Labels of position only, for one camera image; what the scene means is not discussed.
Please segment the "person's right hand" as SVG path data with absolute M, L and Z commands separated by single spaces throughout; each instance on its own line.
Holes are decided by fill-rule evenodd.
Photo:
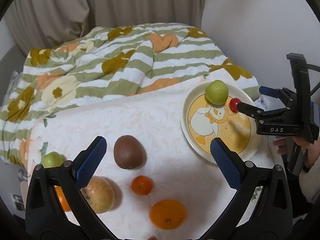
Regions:
M 309 170 L 315 164 L 319 156 L 319 138 L 312 144 L 306 141 L 304 137 L 293 137 L 293 141 L 307 151 L 307 157 L 304 161 L 304 165 Z M 276 140 L 272 142 L 273 146 L 278 146 L 279 149 L 276 151 L 277 154 L 288 154 L 288 147 L 285 137 L 277 136 Z

